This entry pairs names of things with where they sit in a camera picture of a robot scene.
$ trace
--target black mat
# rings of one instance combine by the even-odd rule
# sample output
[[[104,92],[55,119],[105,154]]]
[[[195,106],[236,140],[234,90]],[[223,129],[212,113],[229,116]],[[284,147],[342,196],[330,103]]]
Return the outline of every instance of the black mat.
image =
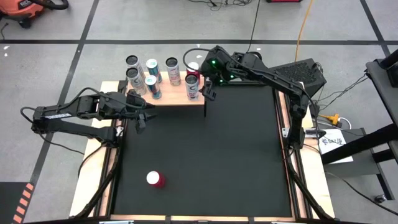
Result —
[[[25,190],[26,182],[0,182],[0,220],[1,223],[13,223],[14,215],[21,218],[24,216],[17,213],[17,207],[23,205],[19,203],[22,193]]]
[[[215,102],[164,106],[127,127],[113,214],[291,217],[272,90],[223,87]],[[146,182],[152,170],[164,189]]]

